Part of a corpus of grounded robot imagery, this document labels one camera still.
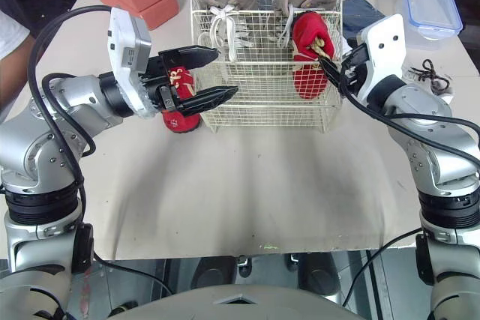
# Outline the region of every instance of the white wire basket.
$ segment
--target white wire basket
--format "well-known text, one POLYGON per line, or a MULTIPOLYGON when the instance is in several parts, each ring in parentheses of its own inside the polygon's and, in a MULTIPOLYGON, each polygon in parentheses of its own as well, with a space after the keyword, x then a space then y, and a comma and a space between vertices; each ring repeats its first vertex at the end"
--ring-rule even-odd
MULTIPOLYGON (((193 71, 195 90, 219 85, 237 85, 237 94, 225 104, 202 114, 204 122, 213 130, 218 127, 315 127, 326 132, 341 107, 337 89, 329 82, 321 82, 321 92, 310 98, 310 88, 294 86, 293 72, 302 68, 302 76, 317 71, 318 62, 293 61, 293 44, 277 45, 277 34, 287 21, 281 12, 272 10, 272 0, 257 0, 260 10, 229 12, 239 26, 241 38, 248 43, 237 46, 237 60, 230 61, 227 49, 220 49, 217 61, 193 71)), ((295 14, 311 9, 297 10, 295 14)), ((319 13, 334 45, 332 61, 340 64, 341 0, 333 10, 319 13)), ((193 43, 211 46, 207 36, 213 14, 201 0, 191 0, 193 43)))

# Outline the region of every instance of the white sleeve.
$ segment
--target white sleeve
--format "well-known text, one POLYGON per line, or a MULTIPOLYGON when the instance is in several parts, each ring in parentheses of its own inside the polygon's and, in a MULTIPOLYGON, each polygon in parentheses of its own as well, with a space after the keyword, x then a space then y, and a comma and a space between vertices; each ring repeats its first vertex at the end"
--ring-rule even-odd
POLYGON ((0 60, 13 52, 30 31, 0 11, 0 60))

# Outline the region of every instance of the blue container lid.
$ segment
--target blue container lid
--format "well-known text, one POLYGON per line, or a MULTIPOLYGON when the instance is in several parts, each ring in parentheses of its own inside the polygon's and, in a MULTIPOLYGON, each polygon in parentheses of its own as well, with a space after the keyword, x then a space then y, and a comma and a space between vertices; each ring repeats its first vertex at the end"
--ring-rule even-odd
POLYGON ((432 28, 458 34, 463 24, 455 0, 406 0, 409 22, 418 28, 432 28))

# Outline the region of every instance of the table surface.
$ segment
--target table surface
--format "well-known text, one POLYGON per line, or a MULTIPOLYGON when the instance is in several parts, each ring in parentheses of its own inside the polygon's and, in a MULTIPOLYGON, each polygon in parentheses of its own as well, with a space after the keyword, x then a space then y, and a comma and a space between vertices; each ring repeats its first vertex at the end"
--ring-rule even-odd
MULTIPOLYGON (((368 0, 385 14, 395 0, 368 0)), ((190 2, 151 32, 152 55, 191 44, 190 2)), ((75 7, 98 4, 78 0, 75 7)), ((108 13, 66 22, 37 67, 76 75, 110 70, 108 13)), ((431 58, 454 79, 456 116, 470 113, 480 76, 455 37, 441 52, 408 49, 420 66, 431 58)), ((10 116, 29 100, 26 88, 10 116)), ((95 138, 81 162, 85 221, 107 259, 288 253, 377 248, 419 226, 419 201, 404 152, 387 129, 345 102, 332 130, 221 128, 169 132, 160 116, 131 117, 95 138)), ((0 212, 5 212, 0 202, 0 212)), ((407 246, 413 238, 398 245, 407 246)), ((0 257, 6 257, 0 232, 0 257)))

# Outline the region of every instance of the red shoe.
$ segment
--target red shoe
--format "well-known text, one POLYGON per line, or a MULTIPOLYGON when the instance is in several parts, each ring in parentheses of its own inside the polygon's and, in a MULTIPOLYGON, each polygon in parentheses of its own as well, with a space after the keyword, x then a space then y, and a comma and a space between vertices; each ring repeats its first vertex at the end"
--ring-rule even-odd
MULTIPOLYGON (((175 86, 180 99, 193 97, 192 85, 194 78, 184 67, 174 67, 169 70, 170 82, 175 86)), ((180 112, 162 112, 163 121, 174 133, 188 133, 200 125, 200 114, 184 117, 180 112)))
MULTIPOLYGON (((293 26, 293 61, 318 61, 319 55, 331 59, 334 47, 327 25, 313 12, 302 14, 293 26)), ((306 100, 318 97, 329 81, 318 64, 303 65, 293 71, 293 85, 298 95, 306 100)))

